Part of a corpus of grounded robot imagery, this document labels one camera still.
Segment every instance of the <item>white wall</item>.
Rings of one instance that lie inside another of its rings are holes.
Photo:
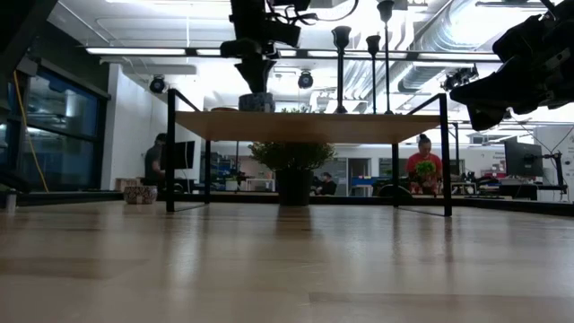
[[[239,156],[249,156],[251,151],[247,148],[248,143],[240,143]],[[235,142],[212,143],[212,151],[222,155],[235,155]],[[416,153],[416,145],[399,146],[399,158],[408,158]],[[441,156],[438,146],[432,147],[432,152]],[[336,156],[339,158],[370,158],[371,176],[378,176],[378,159],[391,158],[391,146],[388,144],[360,144],[360,145],[337,145]],[[450,149],[450,159],[455,160],[455,148]],[[504,147],[461,147],[460,159],[465,160],[465,167],[476,172],[480,176],[481,170],[490,170],[493,164],[499,164],[504,159]]]
[[[102,165],[101,187],[113,189],[117,178],[136,178],[144,175],[144,156],[153,146],[155,136],[167,132],[168,107],[164,100],[152,95],[123,72],[121,65],[109,69],[109,89],[112,100],[106,114],[106,137]],[[203,99],[190,98],[199,108]],[[176,125],[176,142],[196,141],[190,179],[199,180],[201,139]],[[176,170],[176,177],[183,177]]]
[[[537,127],[535,129],[535,137],[540,140],[549,149],[554,148],[555,153],[562,153],[562,174],[566,185],[574,188],[574,131],[570,132],[570,127]],[[548,149],[542,148],[542,153],[550,153]],[[543,166],[547,171],[548,180],[553,184],[558,184],[558,177],[556,176],[556,169],[552,166],[550,160],[543,160]],[[541,201],[559,201],[560,194],[558,191],[539,191],[538,199]],[[562,200],[574,201],[574,189],[569,190],[569,196],[563,196]]]

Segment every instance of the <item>black plant pot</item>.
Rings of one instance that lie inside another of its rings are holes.
[[[309,205],[309,193],[313,180],[311,170],[278,170],[275,175],[277,176],[279,205]]]

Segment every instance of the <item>computer monitor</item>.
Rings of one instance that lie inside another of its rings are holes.
[[[173,155],[175,170],[191,170],[194,168],[194,152],[196,149],[196,142],[183,142],[175,144],[175,153]],[[161,149],[161,168],[165,170],[168,158],[167,149],[163,146]]]
[[[515,176],[544,176],[542,147],[538,144],[504,143],[506,174]]]

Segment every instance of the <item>green plant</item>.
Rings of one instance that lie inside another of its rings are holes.
[[[424,177],[434,174],[437,171],[432,161],[421,161],[414,167],[417,175]]]
[[[335,157],[331,144],[314,143],[253,143],[252,158],[269,169],[314,170]]]

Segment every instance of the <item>red shirt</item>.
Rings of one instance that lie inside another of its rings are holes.
[[[430,153],[426,158],[422,157],[420,153],[416,153],[413,156],[409,157],[409,160],[406,162],[406,171],[409,173],[416,172],[416,165],[419,162],[424,161],[431,161],[434,164],[435,169],[437,170],[437,176],[442,172],[442,161],[440,160],[439,156]],[[432,190],[435,193],[438,193],[438,184],[437,184],[437,176],[429,178],[427,184],[431,186]],[[421,193],[421,188],[415,187],[411,188],[414,193]]]

